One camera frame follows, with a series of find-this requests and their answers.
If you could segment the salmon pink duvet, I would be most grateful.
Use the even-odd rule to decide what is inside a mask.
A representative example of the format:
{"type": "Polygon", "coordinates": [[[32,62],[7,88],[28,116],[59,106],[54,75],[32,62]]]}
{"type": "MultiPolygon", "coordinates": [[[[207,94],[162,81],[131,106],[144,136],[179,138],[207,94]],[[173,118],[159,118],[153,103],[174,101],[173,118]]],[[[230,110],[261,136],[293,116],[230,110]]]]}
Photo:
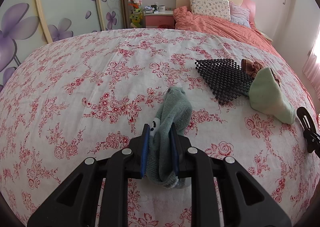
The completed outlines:
{"type": "Polygon", "coordinates": [[[225,37],[280,57],[271,43],[254,26],[245,27],[222,18],[193,15],[186,6],[175,9],[173,18],[176,22],[175,28],[178,30],[196,31],[225,37]]]}

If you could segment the white mug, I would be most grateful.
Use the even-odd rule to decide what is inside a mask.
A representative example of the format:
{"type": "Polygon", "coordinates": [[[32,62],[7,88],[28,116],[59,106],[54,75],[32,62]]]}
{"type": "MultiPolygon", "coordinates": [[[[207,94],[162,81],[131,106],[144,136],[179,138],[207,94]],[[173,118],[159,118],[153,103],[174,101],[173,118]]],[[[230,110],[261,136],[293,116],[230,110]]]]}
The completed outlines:
{"type": "Polygon", "coordinates": [[[165,11],[165,6],[164,5],[159,5],[158,6],[158,11],[159,12],[164,12],[165,11]]]}

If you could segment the grey green sock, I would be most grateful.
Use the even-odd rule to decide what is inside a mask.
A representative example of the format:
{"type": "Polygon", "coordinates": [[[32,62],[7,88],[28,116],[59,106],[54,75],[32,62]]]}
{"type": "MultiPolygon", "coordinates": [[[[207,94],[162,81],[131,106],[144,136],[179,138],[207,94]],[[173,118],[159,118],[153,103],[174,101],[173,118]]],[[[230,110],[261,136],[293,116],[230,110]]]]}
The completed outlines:
{"type": "Polygon", "coordinates": [[[173,86],[167,90],[150,129],[146,176],[153,184],[167,189],[182,189],[189,185],[189,180],[179,179],[174,171],[170,130],[174,126],[178,135],[184,134],[192,111],[192,105],[181,87],[173,86]]]}

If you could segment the pink left nightstand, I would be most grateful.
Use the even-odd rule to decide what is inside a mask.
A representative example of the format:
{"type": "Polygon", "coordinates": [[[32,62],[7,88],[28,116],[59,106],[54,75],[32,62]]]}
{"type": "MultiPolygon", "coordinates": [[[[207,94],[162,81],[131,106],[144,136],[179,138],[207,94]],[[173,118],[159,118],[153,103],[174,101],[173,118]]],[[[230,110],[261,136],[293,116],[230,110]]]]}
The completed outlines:
{"type": "Polygon", "coordinates": [[[175,20],[173,18],[173,11],[144,12],[144,25],[146,28],[174,29],[175,20]]]}

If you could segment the floral sliding wardrobe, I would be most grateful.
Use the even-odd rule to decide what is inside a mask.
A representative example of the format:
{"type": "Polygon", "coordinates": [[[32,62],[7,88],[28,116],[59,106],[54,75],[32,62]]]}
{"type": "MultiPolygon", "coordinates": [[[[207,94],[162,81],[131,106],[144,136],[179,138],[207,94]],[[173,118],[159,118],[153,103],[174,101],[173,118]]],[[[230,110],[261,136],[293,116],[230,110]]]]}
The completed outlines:
{"type": "Polygon", "coordinates": [[[1,85],[40,46],[124,26],[121,0],[1,0],[1,85]]]}

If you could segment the red floral tablecloth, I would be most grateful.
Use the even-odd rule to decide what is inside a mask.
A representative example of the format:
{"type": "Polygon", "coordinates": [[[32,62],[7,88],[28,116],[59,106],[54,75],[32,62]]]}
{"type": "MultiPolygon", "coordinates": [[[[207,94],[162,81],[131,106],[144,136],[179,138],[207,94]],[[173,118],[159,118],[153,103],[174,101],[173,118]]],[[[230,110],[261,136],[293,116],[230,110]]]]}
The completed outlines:
{"type": "Polygon", "coordinates": [[[1,91],[1,193],[18,221],[86,158],[127,146],[151,123],[172,86],[193,109],[184,131],[213,158],[233,156],[296,223],[319,181],[300,122],[286,125],[239,97],[221,105],[195,68],[198,59],[270,67],[294,107],[314,116],[310,96],[276,50],[191,31],[131,29],[80,35],[36,49],[1,91]]]}

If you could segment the green frog plush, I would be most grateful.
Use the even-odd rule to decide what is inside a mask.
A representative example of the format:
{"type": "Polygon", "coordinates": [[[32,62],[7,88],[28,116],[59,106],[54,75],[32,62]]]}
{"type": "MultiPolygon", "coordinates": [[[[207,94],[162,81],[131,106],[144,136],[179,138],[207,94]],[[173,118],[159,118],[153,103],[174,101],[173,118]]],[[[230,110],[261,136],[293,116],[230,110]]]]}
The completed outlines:
{"type": "Polygon", "coordinates": [[[143,11],[141,8],[134,9],[130,15],[130,26],[132,28],[143,27],[143,11]]]}

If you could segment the floral white pillow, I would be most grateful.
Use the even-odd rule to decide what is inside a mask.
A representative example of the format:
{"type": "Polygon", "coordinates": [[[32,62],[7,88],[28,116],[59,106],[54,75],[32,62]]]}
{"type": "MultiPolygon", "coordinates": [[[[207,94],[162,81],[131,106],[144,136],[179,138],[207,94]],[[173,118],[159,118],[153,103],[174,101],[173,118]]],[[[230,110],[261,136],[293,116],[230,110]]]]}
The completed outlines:
{"type": "Polygon", "coordinates": [[[228,0],[190,0],[190,9],[193,15],[231,20],[230,3],[228,0]]]}

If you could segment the red plaid scrunchie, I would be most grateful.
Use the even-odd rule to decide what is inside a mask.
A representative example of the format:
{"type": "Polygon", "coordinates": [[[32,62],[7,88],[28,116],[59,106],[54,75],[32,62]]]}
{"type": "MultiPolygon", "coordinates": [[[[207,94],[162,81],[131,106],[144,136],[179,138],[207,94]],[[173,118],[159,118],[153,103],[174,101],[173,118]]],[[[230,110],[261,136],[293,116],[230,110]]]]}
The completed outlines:
{"type": "Polygon", "coordinates": [[[270,67],[264,67],[258,61],[241,60],[241,69],[254,79],[254,86],[280,86],[280,81],[270,67]]]}

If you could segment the pink nightstand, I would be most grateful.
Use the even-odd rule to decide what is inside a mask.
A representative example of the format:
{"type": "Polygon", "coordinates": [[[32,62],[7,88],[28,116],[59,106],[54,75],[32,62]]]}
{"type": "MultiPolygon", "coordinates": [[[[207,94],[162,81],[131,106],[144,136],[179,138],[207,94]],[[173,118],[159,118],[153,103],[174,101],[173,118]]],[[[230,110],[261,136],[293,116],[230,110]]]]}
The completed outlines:
{"type": "Polygon", "coordinates": [[[146,28],[174,29],[175,20],[173,18],[173,11],[144,12],[144,25],[146,28]]]}
{"type": "Polygon", "coordinates": [[[259,30],[259,32],[264,36],[264,38],[265,38],[266,40],[268,40],[269,42],[273,42],[273,39],[271,39],[266,33],[262,32],[262,31],[260,31],[260,30],[259,30]]]}

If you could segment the light green towel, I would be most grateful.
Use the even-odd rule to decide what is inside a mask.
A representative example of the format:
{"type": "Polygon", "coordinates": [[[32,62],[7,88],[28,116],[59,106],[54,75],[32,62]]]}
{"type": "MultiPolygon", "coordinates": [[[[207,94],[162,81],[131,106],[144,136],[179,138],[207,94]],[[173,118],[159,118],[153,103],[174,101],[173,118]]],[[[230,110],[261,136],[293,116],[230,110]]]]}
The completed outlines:
{"type": "Polygon", "coordinates": [[[296,118],[294,107],[281,92],[270,67],[259,70],[248,92],[252,109],[276,117],[284,124],[293,124],[296,118]]]}

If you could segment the black mesh mat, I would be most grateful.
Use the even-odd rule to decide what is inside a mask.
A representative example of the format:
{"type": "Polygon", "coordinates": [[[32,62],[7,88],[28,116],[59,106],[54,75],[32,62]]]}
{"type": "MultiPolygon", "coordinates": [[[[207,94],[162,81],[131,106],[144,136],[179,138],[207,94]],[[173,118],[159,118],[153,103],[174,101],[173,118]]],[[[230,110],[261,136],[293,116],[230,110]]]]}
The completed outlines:
{"type": "Polygon", "coordinates": [[[253,78],[232,59],[198,59],[197,72],[212,90],[220,105],[248,96],[253,78]]]}

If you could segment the pink right nightstand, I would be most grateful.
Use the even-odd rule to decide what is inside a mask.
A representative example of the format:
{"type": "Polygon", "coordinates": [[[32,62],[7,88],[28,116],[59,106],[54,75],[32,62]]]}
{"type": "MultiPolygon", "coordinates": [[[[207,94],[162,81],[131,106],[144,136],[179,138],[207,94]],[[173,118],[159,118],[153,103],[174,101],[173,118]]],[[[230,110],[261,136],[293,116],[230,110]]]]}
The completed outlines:
{"type": "Polygon", "coordinates": [[[262,31],[260,31],[260,30],[259,30],[259,32],[264,36],[264,38],[265,38],[266,40],[268,40],[269,42],[273,42],[273,39],[271,39],[266,33],[262,32],[262,31]]]}

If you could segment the pink striped pillow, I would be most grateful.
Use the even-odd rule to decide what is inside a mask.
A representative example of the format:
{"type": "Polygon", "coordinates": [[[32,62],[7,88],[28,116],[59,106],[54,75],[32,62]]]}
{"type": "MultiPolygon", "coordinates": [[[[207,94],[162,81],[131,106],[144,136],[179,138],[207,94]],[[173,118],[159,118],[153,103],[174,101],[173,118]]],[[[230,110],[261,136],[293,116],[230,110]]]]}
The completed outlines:
{"type": "Polygon", "coordinates": [[[249,17],[251,11],[230,2],[231,22],[250,28],[249,17]]]}

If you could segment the pink window curtain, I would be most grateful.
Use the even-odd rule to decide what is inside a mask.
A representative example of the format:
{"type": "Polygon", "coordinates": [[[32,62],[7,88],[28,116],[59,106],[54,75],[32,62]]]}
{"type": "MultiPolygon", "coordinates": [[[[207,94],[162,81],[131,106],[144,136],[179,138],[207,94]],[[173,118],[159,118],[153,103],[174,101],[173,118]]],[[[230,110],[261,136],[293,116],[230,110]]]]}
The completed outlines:
{"type": "Polygon", "coordinates": [[[302,71],[310,81],[319,98],[320,93],[320,57],[319,57],[319,34],[316,37],[313,47],[311,48],[308,59],[306,60],[302,71]]]}

